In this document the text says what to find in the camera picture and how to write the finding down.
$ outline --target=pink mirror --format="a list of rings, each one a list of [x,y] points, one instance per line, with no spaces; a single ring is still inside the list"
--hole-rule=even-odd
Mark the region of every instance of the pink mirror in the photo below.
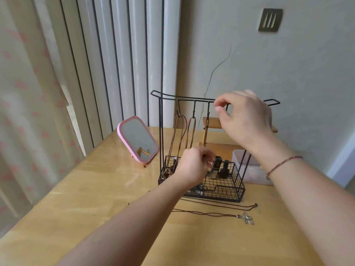
[[[140,163],[148,163],[158,151],[157,142],[139,117],[132,116],[122,121],[117,126],[117,133]]]

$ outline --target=wooden table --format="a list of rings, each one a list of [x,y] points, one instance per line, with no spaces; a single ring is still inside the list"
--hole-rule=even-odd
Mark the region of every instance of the wooden table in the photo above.
[[[158,129],[150,130],[158,141]],[[202,135],[195,132],[194,145]],[[172,129],[165,129],[165,154],[171,136]],[[214,132],[207,141],[230,143]],[[127,203],[155,188],[158,176],[159,156],[143,168],[114,131],[0,240],[0,264],[54,265]],[[254,226],[232,217],[171,213],[143,265],[323,265],[275,188],[245,186],[241,204],[259,205],[249,212]],[[176,208],[242,214],[187,201]]]

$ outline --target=wire basket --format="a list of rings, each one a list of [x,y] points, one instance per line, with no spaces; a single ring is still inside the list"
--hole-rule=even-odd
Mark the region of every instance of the wire basket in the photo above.
[[[163,183],[166,179],[163,172],[166,168],[171,168],[173,166],[174,158],[174,156],[170,156],[170,158],[169,156],[165,156],[164,165],[166,166],[164,166],[160,172],[158,184]],[[244,184],[234,162],[229,163],[228,169],[229,175],[227,178],[219,178],[217,176],[216,179],[210,178],[210,170],[208,170],[203,182],[188,190],[184,196],[240,202],[245,192]]]

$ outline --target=red braided bracelet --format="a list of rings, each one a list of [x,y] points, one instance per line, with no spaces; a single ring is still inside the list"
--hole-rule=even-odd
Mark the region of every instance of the red braided bracelet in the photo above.
[[[286,160],[280,162],[278,165],[276,165],[274,168],[272,168],[270,172],[267,173],[266,179],[270,179],[269,176],[273,171],[275,171],[277,168],[279,168],[282,164],[284,164],[290,160],[293,160],[294,158],[303,158],[303,157],[302,156],[292,156],[292,157],[289,157]]]

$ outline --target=black metal jewelry rack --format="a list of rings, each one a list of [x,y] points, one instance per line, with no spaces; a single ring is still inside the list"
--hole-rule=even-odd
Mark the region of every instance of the black metal jewelry rack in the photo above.
[[[159,99],[159,161],[160,161],[160,175],[158,179],[158,184],[161,184],[166,179],[164,172],[167,168],[171,168],[173,166],[174,158],[179,161],[180,157],[175,156],[164,156],[164,131],[163,131],[163,100],[170,100],[177,102],[178,110],[177,114],[180,115],[180,101],[189,101],[193,102],[193,111],[192,117],[195,116],[195,108],[196,102],[207,103],[207,115],[206,115],[206,125],[205,125],[205,133],[204,133],[204,144],[206,146],[206,138],[208,131],[208,123],[209,123],[209,109],[210,104],[214,102],[214,99],[207,98],[196,98],[196,97],[185,97],[185,96],[176,96],[164,94],[162,92],[153,90],[151,95],[157,97]],[[264,100],[268,104],[268,106],[278,105],[279,101],[275,99]],[[245,169],[241,172],[241,166],[246,156],[246,150],[244,151],[241,163],[239,168],[237,168],[234,162],[229,162],[228,169],[229,175],[227,178],[219,178],[211,179],[209,177],[210,170],[208,170],[203,182],[193,188],[191,188],[188,192],[184,194],[186,197],[199,197],[206,199],[214,199],[214,200],[222,200],[222,201],[231,201],[231,202],[240,202],[243,198],[245,187],[243,184],[243,178],[248,167],[251,154],[249,154],[247,162],[245,164]]]

